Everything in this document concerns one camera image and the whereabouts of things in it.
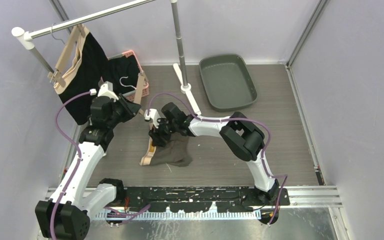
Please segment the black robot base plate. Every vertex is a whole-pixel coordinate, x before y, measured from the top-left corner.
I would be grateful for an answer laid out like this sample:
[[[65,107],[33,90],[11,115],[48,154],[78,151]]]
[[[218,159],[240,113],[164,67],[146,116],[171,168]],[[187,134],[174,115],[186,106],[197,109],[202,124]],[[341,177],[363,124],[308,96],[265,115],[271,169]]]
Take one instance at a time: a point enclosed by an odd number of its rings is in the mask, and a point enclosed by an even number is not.
[[[215,205],[217,213],[248,213],[275,207],[276,203],[290,204],[286,189],[277,189],[272,198],[268,198],[250,186],[129,186],[124,189],[123,199],[116,199],[108,206],[138,211],[150,205],[151,213],[162,213],[166,209],[172,213],[205,213]]]

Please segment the grey-brown underwear with beige waistband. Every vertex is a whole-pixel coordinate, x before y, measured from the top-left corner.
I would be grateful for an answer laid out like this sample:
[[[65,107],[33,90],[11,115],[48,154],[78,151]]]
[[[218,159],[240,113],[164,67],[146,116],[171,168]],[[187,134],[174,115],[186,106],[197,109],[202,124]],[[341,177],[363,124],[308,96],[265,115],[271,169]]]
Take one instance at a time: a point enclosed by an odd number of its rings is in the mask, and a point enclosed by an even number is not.
[[[154,141],[149,137],[145,155],[141,158],[140,166],[154,166],[168,164],[176,167],[187,167],[193,161],[188,152],[190,138],[180,133],[171,135],[165,146],[154,146]]]

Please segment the beige clip hanger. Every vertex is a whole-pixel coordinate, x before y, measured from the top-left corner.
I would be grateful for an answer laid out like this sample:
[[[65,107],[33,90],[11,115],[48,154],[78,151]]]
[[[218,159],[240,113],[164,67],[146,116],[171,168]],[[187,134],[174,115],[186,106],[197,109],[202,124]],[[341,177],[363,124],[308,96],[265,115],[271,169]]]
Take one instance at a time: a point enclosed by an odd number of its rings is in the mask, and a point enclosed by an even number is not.
[[[141,71],[139,74],[138,74],[138,77],[137,77],[137,83],[136,83],[136,87],[134,87],[133,85],[124,85],[123,84],[123,79],[127,79],[128,76],[123,76],[119,79],[119,83],[123,86],[123,87],[126,87],[126,88],[133,88],[134,90],[130,91],[130,92],[127,92],[127,93],[123,93],[122,95],[129,101],[133,101],[134,103],[136,104],[141,104],[141,101],[142,101],[142,97],[143,97],[143,91],[144,89],[148,89],[149,87],[149,81],[148,81],[148,78],[146,77],[146,74],[144,71]]]
[[[73,27],[64,48],[62,49],[61,55],[56,62],[55,70],[53,73],[49,72],[48,78],[50,79],[50,83],[53,85],[53,88],[56,90],[58,87],[65,87],[66,82],[63,80],[62,75],[63,72],[70,60],[71,53],[74,49],[75,43],[79,39],[79,37],[85,37],[85,27],[83,24],[78,24]]]

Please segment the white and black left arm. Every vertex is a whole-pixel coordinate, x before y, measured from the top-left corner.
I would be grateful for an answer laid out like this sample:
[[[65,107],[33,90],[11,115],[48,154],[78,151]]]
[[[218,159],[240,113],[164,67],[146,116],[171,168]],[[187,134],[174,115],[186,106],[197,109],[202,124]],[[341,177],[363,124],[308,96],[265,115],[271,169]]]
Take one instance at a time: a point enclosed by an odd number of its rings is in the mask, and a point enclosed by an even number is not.
[[[80,108],[82,98],[87,98],[87,102]],[[76,148],[73,162],[51,197],[40,200],[34,211],[43,237],[83,240],[89,232],[92,217],[109,203],[118,207],[126,200],[124,184],[119,179],[104,178],[88,196],[84,196],[84,192],[114,137],[114,128],[135,117],[141,105],[122,95],[92,96],[90,92],[80,93],[64,105],[81,109],[80,122],[89,125],[80,133],[78,142],[69,139]]]

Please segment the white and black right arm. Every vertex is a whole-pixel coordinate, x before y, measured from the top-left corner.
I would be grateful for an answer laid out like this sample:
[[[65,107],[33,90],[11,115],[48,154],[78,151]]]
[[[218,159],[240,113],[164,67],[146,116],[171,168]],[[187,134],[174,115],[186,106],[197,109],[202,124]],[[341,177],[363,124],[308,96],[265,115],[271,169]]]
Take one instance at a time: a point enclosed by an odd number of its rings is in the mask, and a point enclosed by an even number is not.
[[[271,205],[277,199],[279,182],[272,175],[265,159],[267,141],[255,121],[241,112],[227,117],[204,117],[185,114],[173,102],[167,103],[162,112],[150,108],[144,118],[152,122],[148,134],[151,145],[166,148],[174,143],[174,137],[216,137],[221,138],[240,160],[246,162],[257,188],[257,198],[263,205]]]

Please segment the black underwear with beige waistband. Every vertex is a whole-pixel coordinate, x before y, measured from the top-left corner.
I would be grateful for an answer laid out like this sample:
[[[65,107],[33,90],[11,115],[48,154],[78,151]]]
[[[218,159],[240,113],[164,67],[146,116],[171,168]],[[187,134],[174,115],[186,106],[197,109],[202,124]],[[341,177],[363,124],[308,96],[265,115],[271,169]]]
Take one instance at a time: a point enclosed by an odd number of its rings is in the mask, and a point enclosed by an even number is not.
[[[93,34],[87,31],[85,37],[80,36],[78,39],[72,66],[62,75],[65,86],[56,87],[55,92],[65,103],[90,89],[97,90],[99,81],[105,76],[107,70],[108,58],[103,48]],[[85,95],[65,106],[77,125],[88,122],[93,98],[91,95]]]

